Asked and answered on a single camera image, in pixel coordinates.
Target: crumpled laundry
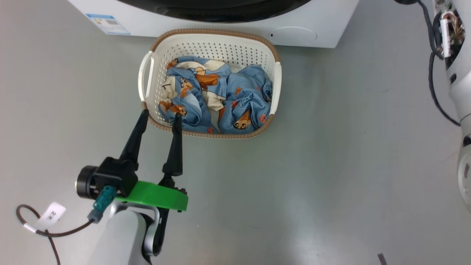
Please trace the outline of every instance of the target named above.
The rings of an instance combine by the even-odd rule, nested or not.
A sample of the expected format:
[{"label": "crumpled laundry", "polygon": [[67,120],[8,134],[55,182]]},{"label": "crumpled laundry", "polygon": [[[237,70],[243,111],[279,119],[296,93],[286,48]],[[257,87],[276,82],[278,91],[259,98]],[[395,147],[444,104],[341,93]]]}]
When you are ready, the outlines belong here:
[{"label": "crumpled laundry", "polygon": [[259,65],[232,73],[224,62],[184,56],[168,64],[167,75],[159,111],[170,122],[180,113],[184,130],[215,133],[209,110],[219,112],[222,133],[251,133],[267,120],[272,83]]}]

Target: floor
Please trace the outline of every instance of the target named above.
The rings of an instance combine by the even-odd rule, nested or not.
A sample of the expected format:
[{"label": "floor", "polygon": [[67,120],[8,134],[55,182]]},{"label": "floor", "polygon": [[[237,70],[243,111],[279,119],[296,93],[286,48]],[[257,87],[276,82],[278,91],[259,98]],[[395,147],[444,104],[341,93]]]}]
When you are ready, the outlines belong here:
[{"label": "floor", "polygon": [[[0,193],[6,264],[53,264],[14,210],[67,207],[51,229],[86,221],[85,165],[118,156],[139,113],[137,72],[152,38],[108,36],[63,0],[0,1]],[[422,11],[361,0],[337,48],[278,47],[276,117],[243,141],[185,137],[188,210],[172,212],[154,264],[469,264],[471,214],[457,188],[461,131],[428,92]],[[439,101],[447,97],[436,62]],[[138,176],[158,181],[171,134],[151,126]],[[28,220],[31,215],[25,214]],[[57,239],[86,263],[105,222]]]}]

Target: teal connector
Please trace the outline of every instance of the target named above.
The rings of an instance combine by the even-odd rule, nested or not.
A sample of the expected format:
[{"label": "teal connector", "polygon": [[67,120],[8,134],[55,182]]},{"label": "teal connector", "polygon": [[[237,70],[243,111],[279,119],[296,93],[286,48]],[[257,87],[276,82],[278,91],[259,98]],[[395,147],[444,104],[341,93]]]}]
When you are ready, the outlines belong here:
[{"label": "teal connector", "polygon": [[95,224],[99,223],[103,217],[103,213],[113,202],[114,198],[116,198],[116,189],[112,186],[105,186],[100,192],[100,195],[98,195],[97,200],[95,200],[93,210],[90,211],[88,219]]}]

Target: white plastic basket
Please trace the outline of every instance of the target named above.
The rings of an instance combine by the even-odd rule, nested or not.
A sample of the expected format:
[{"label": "white plastic basket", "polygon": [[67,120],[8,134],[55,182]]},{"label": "white plastic basket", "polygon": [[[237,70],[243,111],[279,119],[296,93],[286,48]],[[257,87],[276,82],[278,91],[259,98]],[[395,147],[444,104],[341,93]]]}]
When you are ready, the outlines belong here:
[{"label": "white plastic basket", "polygon": [[[179,29],[161,35],[151,50],[144,56],[139,68],[138,89],[142,108],[149,109],[149,120],[157,128],[171,131],[167,122],[158,110],[158,104],[163,98],[163,83],[167,79],[167,65],[180,56],[196,56],[200,58],[223,61],[236,72],[247,65],[262,66],[268,78],[273,83],[273,96],[270,115],[265,124],[255,132],[248,134],[209,134],[184,131],[186,135],[246,139],[262,133],[272,122],[281,91],[281,64],[275,47],[266,39],[247,33],[214,30],[214,29]],[[145,73],[149,68],[147,85]]]}]

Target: black cable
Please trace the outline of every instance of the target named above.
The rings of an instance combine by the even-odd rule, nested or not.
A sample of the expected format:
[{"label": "black cable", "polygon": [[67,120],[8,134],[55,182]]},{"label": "black cable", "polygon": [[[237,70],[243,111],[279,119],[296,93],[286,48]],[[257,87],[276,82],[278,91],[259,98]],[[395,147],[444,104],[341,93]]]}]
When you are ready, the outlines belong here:
[{"label": "black cable", "polygon": [[435,33],[433,31],[433,26],[432,22],[430,21],[430,16],[429,16],[429,10],[427,7],[422,3],[420,0],[418,1],[419,5],[423,9],[423,15],[425,16],[425,23],[427,24],[427,29],[429,31],[429,42],[430,42],[430,48],[432,49],[433,53],[440,58],[440,60],[443,60],[443,56],[441,55],[441,52],[437,49],[435,46]]},{"label": "black cable", "polygon": [[433,87],[433,63],[435,62],[435,53],[432,52],[430,54],[430,60],[429,60],[429,88],[430,88],[430,94],[432,94],[432,99],[441,114],[445,116],[450,122],[452,122],[456,126],[460,126],[460,123],[457,122],[456,120],[452,119],[440,106],[440,103],[437,99],[437,95],[435,94],[435,88]]},{"label": "black cable", "polygon": [[[21,216],[20,210],[22,208],[26,208],[26,209],[32,211],[38,219],[41,218],[41,215],[33,207],[31,207],[27,204],[21,204],[21,205],[18,205],[18,207],[16,208],[16,216],[18,217],[18,220],[21,222],[21,224],[23,224],[23,225],[26,224],[26,220]],[[64,237],[64,236],[71,235],[73,233],[77,233],[78,231],[84,229],[85,227],[89,226],[92,223],[93,223],[93,221],[88,221],[84,225],[82,225],[80,227],[77,227],[75,229],[72,229],[70,231],[64,232],[64,233],[49,233],[49,231],[46,229],[44,231],[37,230],[36,234],[41,235],[41,236],[45,236],[49,239],[49,242],[51,243],[52,251],[54,251],[54,255],[56,256],[57,265],[60,265],[59,254],[57,253],[56,245],[54,244],[54,241],[52,240],[52,238],[53,237]]]},{"label": "black cable", "polygon": [[437,99],[437,95],[435,94],[435,87],[433,86],[433,63],[435,62],[435,56],[437,56],[440,60],[443,60],[443,56],[441,52],[438,51],[437,47],[442,44],[441,33],[439,31],[439,23],[440,23],[440,16],[441,13],[438,13],[433,18],[433,24],[430,21],[429,11],[427,7],[422,3],[420,0],[417,1],[419,5],[423,9],[423,15],[425,16],[425,23],[427,24],[427,29],[429,31],[429,42],[430,48],[432,49],[432,53],[430,54],[429,59],[429,89],[430,94],[432,95],[433,102],[435,106],[439,109],[440,113],[447,118],[450,122],[452,122],[456,126],[460,126],[460,123],[451,118],[440,106],[440,103]]}]

